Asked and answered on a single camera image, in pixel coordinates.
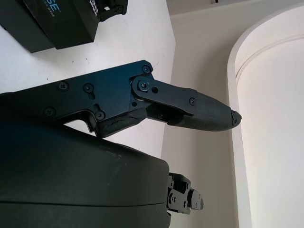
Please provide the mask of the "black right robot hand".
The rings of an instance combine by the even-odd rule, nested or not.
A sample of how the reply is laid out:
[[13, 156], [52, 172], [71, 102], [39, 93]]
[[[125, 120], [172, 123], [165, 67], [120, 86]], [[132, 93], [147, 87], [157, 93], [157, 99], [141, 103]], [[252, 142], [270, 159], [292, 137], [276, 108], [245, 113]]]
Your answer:
[[167, 228], [203, 209], [167, 162], [106, 138], [146, 118], [219, 132], [242, 117], [152, 71], [142, 60], [1, 94], [1, 227]]

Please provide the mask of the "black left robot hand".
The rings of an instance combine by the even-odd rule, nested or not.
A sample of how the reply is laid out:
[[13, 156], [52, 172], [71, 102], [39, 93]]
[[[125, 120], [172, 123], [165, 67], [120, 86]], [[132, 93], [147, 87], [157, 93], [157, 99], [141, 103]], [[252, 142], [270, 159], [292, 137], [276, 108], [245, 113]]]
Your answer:
[[115, 15], [125, 15], [128, 0], [97, 0], [96, 4], [100, 22], [104, 22]]

